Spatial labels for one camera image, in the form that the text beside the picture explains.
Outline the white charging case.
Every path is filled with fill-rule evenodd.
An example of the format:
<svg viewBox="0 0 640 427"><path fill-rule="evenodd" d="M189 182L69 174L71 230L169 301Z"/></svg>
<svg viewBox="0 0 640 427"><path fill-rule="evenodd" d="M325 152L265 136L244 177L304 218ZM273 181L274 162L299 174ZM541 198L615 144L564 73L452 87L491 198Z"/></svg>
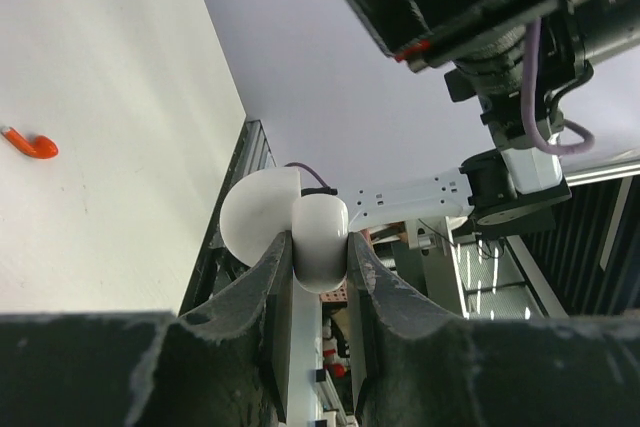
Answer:
<svg viewBox="0 0 640 427"><path fill-rule="evenodd" d="M328 193L302 193L296 167L263 169L255 174L260 206L249 214L248 251L243 264L254 267L275 237L291 234L292 265L308 292L338 289L346 278L349 218L346 204Z"/></svg>

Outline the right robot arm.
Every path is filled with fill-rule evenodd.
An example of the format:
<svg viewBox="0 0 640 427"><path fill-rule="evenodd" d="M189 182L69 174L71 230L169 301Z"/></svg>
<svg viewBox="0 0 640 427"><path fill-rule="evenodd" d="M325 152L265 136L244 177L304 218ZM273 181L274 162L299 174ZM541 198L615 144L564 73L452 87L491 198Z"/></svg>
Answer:
<svg viewBox="0 0 640 427"><path fill-rule="evenodd" d="M345 1L387 57L445 67L450 99L480 102L494 144L423 180L338 188L351 231L443 217L510 226L570 198L560 161L595 139L560 101L638 44L639 0Z"/></svg>

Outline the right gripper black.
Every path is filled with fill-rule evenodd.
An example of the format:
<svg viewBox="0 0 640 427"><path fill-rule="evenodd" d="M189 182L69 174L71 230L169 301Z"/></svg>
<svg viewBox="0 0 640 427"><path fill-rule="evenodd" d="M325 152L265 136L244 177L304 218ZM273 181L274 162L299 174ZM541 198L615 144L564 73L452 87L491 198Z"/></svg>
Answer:
<svg viewBox="0 0 640 427"><path fill-rule="evenodd" d="M453 100L506 96L526 77L525 30L540 26L541 93L588 82L632 41L639 0L345 0L381 52L413 71L453 63Z"/></svg>

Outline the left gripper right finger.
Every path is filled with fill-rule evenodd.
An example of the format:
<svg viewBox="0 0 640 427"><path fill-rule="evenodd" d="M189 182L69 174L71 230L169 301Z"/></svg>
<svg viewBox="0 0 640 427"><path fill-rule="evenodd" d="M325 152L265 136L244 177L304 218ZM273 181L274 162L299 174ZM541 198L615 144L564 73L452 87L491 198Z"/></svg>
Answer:
<svg viewBox="0 0 640 427"><path fill-rule="evenodd" d="M362 426L635 426L639 323L467 320L348 241L353 401Z"/></svg>

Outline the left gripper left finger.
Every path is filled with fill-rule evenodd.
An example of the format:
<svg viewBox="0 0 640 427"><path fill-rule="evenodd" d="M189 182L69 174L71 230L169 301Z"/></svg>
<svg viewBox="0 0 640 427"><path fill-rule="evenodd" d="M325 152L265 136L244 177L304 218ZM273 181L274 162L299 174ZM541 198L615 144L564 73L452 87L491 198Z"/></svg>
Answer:
<svg viewBox="0 0 640 427"><path fill-rule="evenodd" d="M182 316L5 315L5 426L276 426L286 420L292 239Z"/></svg>

